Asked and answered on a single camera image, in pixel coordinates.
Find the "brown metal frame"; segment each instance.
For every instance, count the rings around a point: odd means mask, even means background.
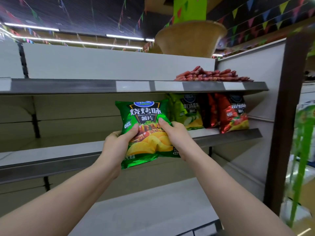
[[[300,99],[307,53],[313,41],[312,27],[286,39],[264,195],[265,205],[277,215],[284,195],[295,110]]]

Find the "ring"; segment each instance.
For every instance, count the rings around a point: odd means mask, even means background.
[[[119,136],[118,136],[118,134],[117,134],[117,133],[115,133],[115,132],[112,132],[111,134],[115,134],[115,135],[116,135],[116,137],[119,137]]]

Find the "hand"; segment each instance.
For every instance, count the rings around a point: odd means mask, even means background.
[[[113,169],[121,171],[121,162],[126,156],[129,141],[138,133],[139,124],[135,124],[132,129],[123,135],[121,131],[115,131],[107,136],[103,150],[95,164],[106,164]]]
[[[199,148],[182,123],[172,122],[171,126],[163,118],[159,118],[158,122],[183,160],[186,160],[185,155],[188,151]]]

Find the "green pillar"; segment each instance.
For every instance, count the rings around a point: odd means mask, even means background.
[[[174,0],[174,24],[206,20],[207,0]]]

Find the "pile of sausages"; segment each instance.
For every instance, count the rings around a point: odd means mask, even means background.
[[[176,76],[175,81],[233,81],[233,82],[253,82],[249,77],[238,77],[236,71],[226,69],[224,71],[205,71],[197,66],[193,71],[186,71]]]

